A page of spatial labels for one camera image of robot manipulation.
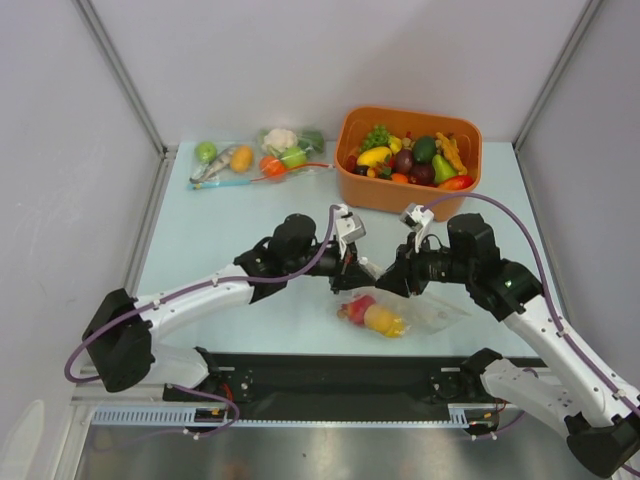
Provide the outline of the orange fake bell pepper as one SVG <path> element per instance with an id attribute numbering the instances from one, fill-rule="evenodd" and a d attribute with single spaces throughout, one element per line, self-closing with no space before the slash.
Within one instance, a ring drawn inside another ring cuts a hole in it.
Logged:
<path id="1" fill-rule="evenodd" d="M 363 316 L 364 325 L 381 334 L 386 334 L 395 324 L 396 315 L 379 304 L 367 308 Z"/>

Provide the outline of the clear zip top bag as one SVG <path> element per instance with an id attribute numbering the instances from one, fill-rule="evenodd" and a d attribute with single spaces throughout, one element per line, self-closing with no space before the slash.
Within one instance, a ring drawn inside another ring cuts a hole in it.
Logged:
<path id="1" fill-rule="evenodd" d="M 371 295 L 376 300 L 375 304 L 384 306 L 395 315 L 402 317 L 409 326 L 407 333 L 415 329 L 421 333 L 432 335 L 470 317 L 466 310 L 431 293 L 424 293 L 420 297 L 405 298 L 375 287 L 357 288 L 339 293 L 336 316 L 342 304 L 362 295 Z M 375 332 L 366 326 L 359 328 Z"/>

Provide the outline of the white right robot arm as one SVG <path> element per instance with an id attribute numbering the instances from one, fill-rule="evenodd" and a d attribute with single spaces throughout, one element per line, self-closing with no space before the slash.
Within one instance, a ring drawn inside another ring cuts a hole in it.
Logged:
<path id="1" fill-rule="evenodd" d="M 411 232 L 376 285 L 404 297 L 431 282 L 461 284 L 476 305 L 524 340 L 557 384 L 516 367 L 484 348 L 461 376 L 473 401 L 490 395 L 544 423 L 592 474 L 609 478 L 639 451 L 639 390 L 618 375 L 555 309 L 543 275 L 502 258 L 494 231 L 479 214 L 449 219 L 449 243 L 434 249 L 434 215 L 412 204 L 401 215 Z"/>

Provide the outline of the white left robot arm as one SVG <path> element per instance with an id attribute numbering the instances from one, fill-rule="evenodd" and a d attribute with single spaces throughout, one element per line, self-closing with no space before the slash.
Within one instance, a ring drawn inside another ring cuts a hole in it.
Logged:
<path id="1" fill-rule="evenodd" d="M 160 381 L 211 399 L 220 376 L 210 354 L 200 347 L 170 347 L 164 338 L 205 314 L 264 300 L 301 276 L 326 278 L 334 293 L 373 285 L 375 276 L 356 247 L 365 234 L 360 217 L 343 206 L 331 207 L 322 240 L 310 217 L 292 214 L 205 279 L 147 297 L 134 298 L 123 288 L 109 292 L 82 336 L 98 380 L 109 393 Z"/>

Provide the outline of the yellow fake pear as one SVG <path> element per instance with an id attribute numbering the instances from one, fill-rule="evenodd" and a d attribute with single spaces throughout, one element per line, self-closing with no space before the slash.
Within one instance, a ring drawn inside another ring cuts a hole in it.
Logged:
<path id="1" fill-rule="evenodd" d="M 387 338 L 399 338 L 404 336 L 409 326 L 404 322 L 402 317 L 399 317 L 393 313 L 383 312 L 376 314 L 366 321 L 369 329 L 387 337 Z"/>

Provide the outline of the red fake bell pepper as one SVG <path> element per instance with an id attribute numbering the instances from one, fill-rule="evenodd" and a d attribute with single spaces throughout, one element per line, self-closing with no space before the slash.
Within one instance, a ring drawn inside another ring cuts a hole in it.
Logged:
<path id="1" fill-rule="evenodd" d="M 371 295 L 362 295 L 354 300 L 344 303 L 337 311 L 337 316 L 341 319 L 348 320 L 350 323 L 365 327 L 365 313 L 376 303 Z"/>

